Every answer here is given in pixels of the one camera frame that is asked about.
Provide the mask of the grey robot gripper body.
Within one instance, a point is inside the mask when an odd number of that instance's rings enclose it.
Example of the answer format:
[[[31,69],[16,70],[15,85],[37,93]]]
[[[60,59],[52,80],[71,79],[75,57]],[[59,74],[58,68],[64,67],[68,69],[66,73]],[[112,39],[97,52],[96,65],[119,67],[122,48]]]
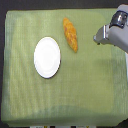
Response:
[[[101,27],[93,40],[97,44],[117,46],[128,53],[128,5],[120,5],[111,22]]]

